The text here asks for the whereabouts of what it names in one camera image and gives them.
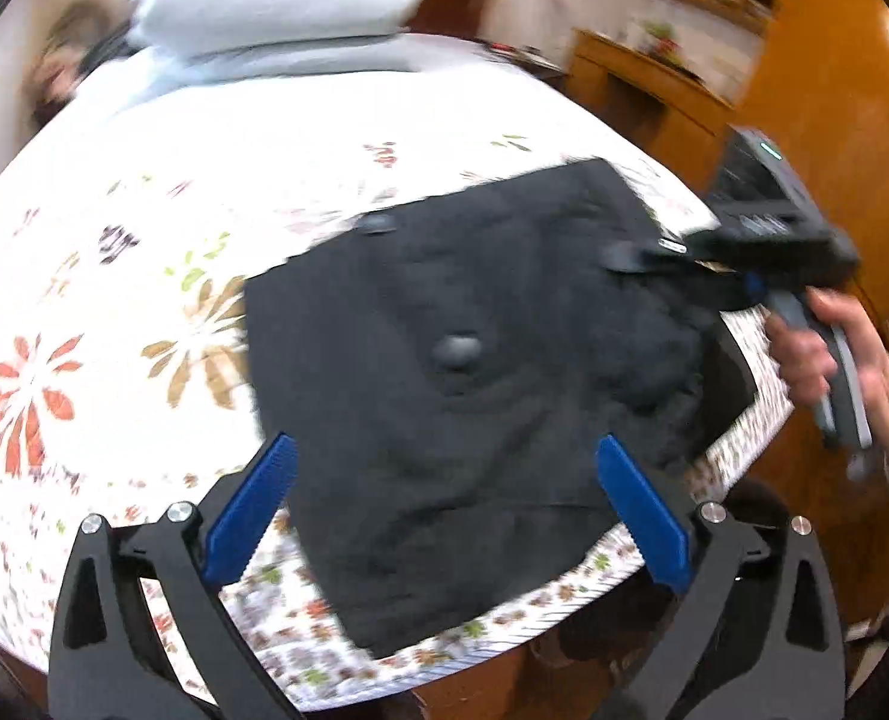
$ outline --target bed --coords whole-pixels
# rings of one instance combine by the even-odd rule
[[[376,208],[542,167],[611,161],[669,230],[713,223],[674,175],[476,44],[409,36],[414,73],[248,79],[148,98],[142,55],[103,66],[0,176],[0,645],[45,671],[55,599],[89,512],[113,525],[198,501],[261,444],[243,280]],[[723,495],[790,410],[757,312],[726,317],[755,405],[695,464]],[[286,509],[240,583],[235,624],[304,712],[379,698],[548,630],[641,565],[617,527],[566,575],[376,661],[314,583]],[[208,697],[158,586],[185,688]]]

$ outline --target silver screw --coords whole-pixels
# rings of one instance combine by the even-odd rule
[[[82,533],[87,533],[88,536],[92,533],[97,533],[100,528],[101,514],[88,514],[88,516],[82,520]]]
[[[707,519],[708,522],[713,522],[716,525],[719,522],[724,522],[725,517],[727,516],[728,512],[725,511],[725,507],[720,503],[708,501],[707,503],[702,504],[701,517],[702,519]]]
[[[187,501],[173,503],[168,507],[168,519],[172,522],[184,522],[191,517],[191,513],[194,511],[195,508]]]
[[[797,517],[792,517],[791,530],[793,530],[799,536],[807,536],[808,533],[811,533],[811,520],[809,520],[807,517],[802,517],[801,514],[799,514]]]

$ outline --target wooden desk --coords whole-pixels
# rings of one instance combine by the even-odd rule
[[[707,186],[734,108],[700,83],[594,32],[579,30],[567,94],[694,191]]]

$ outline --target stack of pillows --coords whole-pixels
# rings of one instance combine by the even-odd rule
[[[136,0],[129,43],[174,80],[409,70],[422,0]]]

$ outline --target blue gripper pad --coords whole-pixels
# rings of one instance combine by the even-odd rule
[[[294,440],[280,434],[242,473],[247,474],[245,481],[208,529],[201,575],[210,587],[234,584],[245,573],[261,536],[298,475]]]
[[[628,527],[654,581],[678,595],[685,593],[691,584],[687,533],[614,436],[598,445],[598,482]]]

